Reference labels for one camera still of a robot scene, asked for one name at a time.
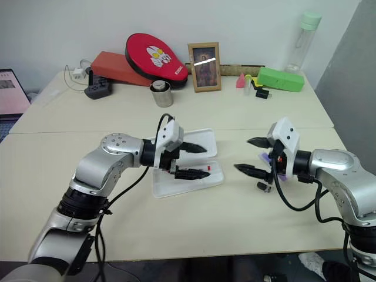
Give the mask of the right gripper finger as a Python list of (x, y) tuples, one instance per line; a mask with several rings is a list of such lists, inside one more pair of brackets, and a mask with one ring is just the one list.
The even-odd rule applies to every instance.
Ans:
[(270, 148), (270, 142), (266, 137), (253, 137), (247, 140), (247, 143), (260, 148)]
[(234, 167), (240, 172), (250, 177), (261, 179), (261, 180), (272, 180), (272, 174), (270, 172), (255, 168), (253, 165), (242, 163), (242, 164), (235, 164)]

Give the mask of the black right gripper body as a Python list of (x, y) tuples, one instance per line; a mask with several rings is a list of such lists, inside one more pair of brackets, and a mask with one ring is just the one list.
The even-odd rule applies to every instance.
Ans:
[(268, 157), (270, 159), (271, 174), (274, 175), (274, 173), (277, 173), (279, 179), (287, 180), (287, 156), (284, 153), (284, 145), (281, 141), (277, 140), (274, 142)]

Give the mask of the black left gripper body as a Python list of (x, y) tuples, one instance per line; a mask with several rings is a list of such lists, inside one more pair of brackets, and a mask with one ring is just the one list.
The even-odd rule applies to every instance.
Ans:
[(180, 149), (173, 151), (165, 150), (160, 157), (160, 169), (172, 174), (175, 179), (178, 176), (179, 166), (176, 164), (176, 160), (180, 157)]

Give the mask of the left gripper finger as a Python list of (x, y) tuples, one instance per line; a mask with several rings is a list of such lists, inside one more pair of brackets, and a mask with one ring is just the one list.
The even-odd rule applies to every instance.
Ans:
[(175, 179), (180, 180), (198, 180), (209, 176), (209, 172), (200, 169), (177, 169), (175, 171)]
[(189, 142), (183, 142), (179, 146), (180, 150), (184, 150), (187, 153), (205, 153), (207, 150), (198, 144), (189, 143)]

